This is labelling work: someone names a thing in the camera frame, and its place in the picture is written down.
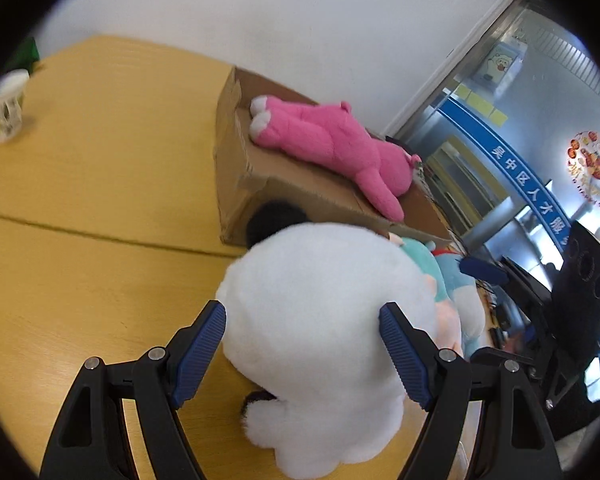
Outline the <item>white panda plush toy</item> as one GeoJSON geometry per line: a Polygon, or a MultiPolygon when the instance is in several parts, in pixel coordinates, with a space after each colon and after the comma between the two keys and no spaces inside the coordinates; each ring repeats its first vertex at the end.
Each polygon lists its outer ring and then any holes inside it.
{"type": "Polygon", "coordinates": [[[248,221],[247,252],[216,293],[227,316],[223,351],[259,390],[242,424],[291,479],[318,479],[380,454],[399,431],[406,393],[379,333],[397,304],[438,331],[422,271],[385,237],[313,222],[272,200],[248,221]]]}

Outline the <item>blue bear plush toy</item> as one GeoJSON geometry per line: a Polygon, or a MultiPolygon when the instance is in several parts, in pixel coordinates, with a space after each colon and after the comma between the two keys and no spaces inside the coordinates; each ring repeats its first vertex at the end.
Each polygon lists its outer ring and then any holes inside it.
{"type": "Polygon", "coordinates": [[[478,294],[476,280],[460,270],[463,256],[451,249],[434,249],[434,260],[440,269],[438,284],[446,299],[451,300],[460,317],[462,347],[468,358],[483,346],[486,331],[486,309],[478,294]]]}

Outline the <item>teal pink pig plush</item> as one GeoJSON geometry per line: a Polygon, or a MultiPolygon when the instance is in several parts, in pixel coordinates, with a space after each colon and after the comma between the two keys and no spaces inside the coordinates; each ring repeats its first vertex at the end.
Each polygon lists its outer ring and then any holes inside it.
{"type": "Polygon", "coordinates": [[[422,271],[427,289],[434,295],[438,326],[437,346],[451,349],[462,356],[460,315],[449,297],[440,266],[431,249],[419,240],[400,237],[391,232],[388,233],[388,240],[400,247],[402,252],[405,252],[416,263],[416,266],[422,271]]]}

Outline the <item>pink bear plush toy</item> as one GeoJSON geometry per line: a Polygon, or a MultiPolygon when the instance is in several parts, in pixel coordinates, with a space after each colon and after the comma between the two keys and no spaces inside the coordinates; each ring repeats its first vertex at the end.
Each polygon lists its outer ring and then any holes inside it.
{"type": "Polygon", "coordinates": [[[254,144],[340,174],[386,219],[404,220],[400,197],[410,189],[420,157],[368,133],[349,103],[313,105],[256,96],[249,111],[254,144]]]}

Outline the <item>brown cardboard box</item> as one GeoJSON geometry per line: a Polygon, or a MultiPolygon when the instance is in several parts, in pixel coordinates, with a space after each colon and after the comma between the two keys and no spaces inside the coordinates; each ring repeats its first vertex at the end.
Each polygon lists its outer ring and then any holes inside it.
{"type": "Polygon", "coordinates": [[[213,155],[223,243],[244,247],[249,219],[270,200],[288,200],[315,222],[390,231],[423,243],[431,240],[439,247],[452,242],[452,233],[441,212],[418,181],[400,198],[404,221],[392,223],[381,217],[346,178],[253,144],[248,136],[249,104],[260,94],[274,94],[286,101],[311,101],[249,70],[236,66],[230,70],[216,107],[213,155]]]}

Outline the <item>white paper cup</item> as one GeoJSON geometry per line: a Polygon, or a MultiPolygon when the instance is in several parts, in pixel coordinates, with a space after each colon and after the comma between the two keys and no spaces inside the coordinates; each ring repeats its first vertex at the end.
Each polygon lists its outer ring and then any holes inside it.
{"type": "Polygon", "coordinates": [[[0,144],[12,140],[22,128],[24,89],[29,72],[20,68],[0,78],[0,144]]]}

